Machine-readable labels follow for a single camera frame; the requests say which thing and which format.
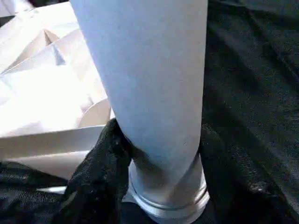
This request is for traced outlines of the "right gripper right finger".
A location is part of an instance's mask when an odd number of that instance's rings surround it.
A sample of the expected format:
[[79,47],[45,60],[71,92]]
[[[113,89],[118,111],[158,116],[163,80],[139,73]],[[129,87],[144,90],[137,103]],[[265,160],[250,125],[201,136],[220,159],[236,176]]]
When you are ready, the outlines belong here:
[[211,126],[201,128],[200,156],[220,224],[297,224],[285,193],[235,142]]

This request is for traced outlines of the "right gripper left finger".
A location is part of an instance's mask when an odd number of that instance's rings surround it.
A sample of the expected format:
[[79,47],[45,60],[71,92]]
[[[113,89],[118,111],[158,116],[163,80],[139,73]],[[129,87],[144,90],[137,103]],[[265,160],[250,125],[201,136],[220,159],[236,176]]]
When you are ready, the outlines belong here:
[[68,182],[62,198],[64,224],[120,223],[119,206],[128,190],[131,151],[117,120],[109,120]]

